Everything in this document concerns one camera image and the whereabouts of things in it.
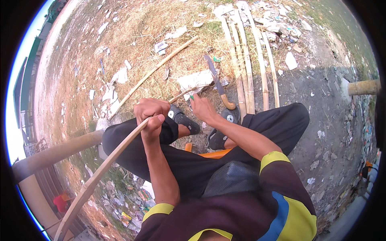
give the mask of yellow sleeve trim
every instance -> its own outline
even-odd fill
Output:
[[[288,160],[288,157],[286,155],[284,155],[283,153],[278,152],[278,151],[273,151],[273,152],[270,152],[267,155],[263,156],[263,158],[261,159],[260,173],[263,170],[263,168],[266,167],[266,165],[268,165],[274,161],[285,161],[285,162],[291,163]]]
[[[154,207],[152,207],[144,216],[143,222],[150,217],[153,214],[156,213],[164,213],[164,214],[169,214],[170,212],[173,211],[174,206],[168,203],[159,203],[156,204]]]
[[[188,241],[198,241],[198,239],[201,237],[202,233],[205,231],[208,231],[208,230],[212,230],[212,231],[220,234],[221,236],[224,236],[227,239],[232,240],[233,234],[230,234],[224,230],[217,229],[217,228],[207,228],[207,229],[201,230],[200,232],[193,235],[193,237],[191,237]]]
[[[278,241],[312,240],[316,236],[317,218],[311,215],[306,206],[298,200],[284,196],[288,202],[288,216]]]

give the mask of mesh panel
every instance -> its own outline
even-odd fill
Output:
[[[259,173],[257,170],[245,163],[231,161],[212,175],[202,197],[256,191],[258,185]]]

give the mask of black pants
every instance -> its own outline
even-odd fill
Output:
[[[277,144],[285,155],[289,155],[306,130],[309,120],[308,111],[304,105],[293,103],[256,115],[248,114],[244,117],[242,126],[263,134]],[[106,154],[111,154],[136,127],[136,119],[108,127],[102,137]],[[181,198],[200,197],[212,174],[227,162],[234,160],[260,167],[260,161],[251,157],[240,147],[233,148],[220,159],[211,159],[169,146],[177,138],[178,125],[166,117],[160,133],[160,144],[178,182]],[[150,182],[149,168],[140,135],[122,152],[116,162]]]

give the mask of hand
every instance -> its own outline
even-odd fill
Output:
[[[142,141],[144,144],[159,143],[159,134],[161,132],[161,125],[165,120],[170,109],[168,101],[143,98],[139,104],[134,107],[134,114],[137,118],[137,124],[141,124],[149,116],[150,118],[147,126],[141,131]]]
[[[215,121],[218,116],[215,107],[210,103],[207,98],[200,98],[197,94],[193,94],[194,99],[190,99],[192,105],[193,114],[201,121],[206,122],[208,125]]]

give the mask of ground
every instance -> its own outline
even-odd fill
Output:
[[[229,80],[229,85],[225,87],[229,100],[237,103],[228,45],[220,22],[212,21],[216,19],[212,13],[214,7],[233,1],[207,2],[209,4],[199,0],[149,0],[141,3],[71,0],[52,27],[39,65],[35,89],[38,138],[45,137],[49,146],[53,146],[94,131],[97,118],[94,118],[93,108],[101,117],[101,108],[106,104],[101,101],[106,91],[105,84],[125,66],[124,60],[129,61],[132,69],[128,71],[126,83],[115,84],[118,100],[122,100],[163,59],[163,56],[154,52],[154,44],[163,40],[166,33],[184,25],[188,28],[187,34],[167,40],[167,54],[192,36],[198,35],[199,39],[153,73],[122,106],[113,122],[119,123],[132,118],[133,106],[140,98],[167,100],[178,95],[178,77],[207,69],[202,55],[208,54],[208,47],[213,47],[213,51],[209,52],[211,57],[222,58],[217,68],[220,69],[220,77]],[[330,223],[353,200],[361,163],[375,159],[375,97],[348,97],[344,91],[343,79],[349,82],[375,79],[378,77],[378,69],[369,41],[343,3],[328,0],[322,5],[319,1],[307,0],[301,2],[303,6],[300,7],[292,1],[278,2],[292,8],[293,11],[287,13],[289,19],[285,22],[302,32],[297,42],[302,52],[291,50],[298,63],[296,69],[290,71],[284,61],[289,47],[294,47],[288,38],[280,42],[279,34],[275,41],[279,48],[272,48],[276,70],[284,71],[283,75],[278,75],[280,105],[300,102],[310,114],[308,128],[288,157],[314,203],[318,216],[318,233],[321,233],[328,229]],[[254,17],[261,17],[262,9],[253,10],[252,14]],[[112,20],[115,16],[118,17],[116,22]],[[302,29],[300,19],[306,20],[312,26],[312,31]],[[204,24],[194,28],[194,21]],[[108,26],[98,34],[99,27],[105,22],[109,22]],[[251,53],[255,108],[260,112],[263,102],[256,44],[251,28],[246,27],[245,31]],[[110,54],[107,54],[107,49],[103,50],[105,47],[109,48]],[[104,74],[97,73],[101,63]],[[166,66],[170,68],[170,74],[164,80]],[[272,73],[269,67],[266,70],[269,106],[274,108]],[[93,100],[89,98],[91,89],[95,90]],[[201,96],[208,97],[218,112],[223,108],[216,90],[208,88]],[[202,124],[192,115],[189,105],[182,98],[176,104],[188,116]],[[324,137],[319,138],[318,131],[323,131]],[[201,131],[198,135],[179,139],[172,145],[184,148],[187,142],[191,142],[193,152],[211,151],[207,147],[206,133]],[[76,195],[81,189],[81,180],[85,182],[90,177],[86,166],[95,172],[102,162],[98,149],[91,147],[59,162],[55,168],[63,187],[69,188]],[[315,182],[308,184],[307,180],[310,178],[315,178]],[[124,211],[132,217],[140,215],[145,203],[138,197],[138,191],[143,181],[134,179],[135,176],[127,170],[112,167],[92,195],[92,202],[83,206],[81,220],[95,230],[99,238],[131,240],[135,237],[135,231],[129,229],[133,229],[133,226],[124,227],[112,214],[117,208],[118,214]],[[108,192],[108,181],[115,183],[115,194]],[[114,197],[120,196],[128,205],[112,201]],[[108,226],[101,227],[97,223],[101,220],[105,220]]]

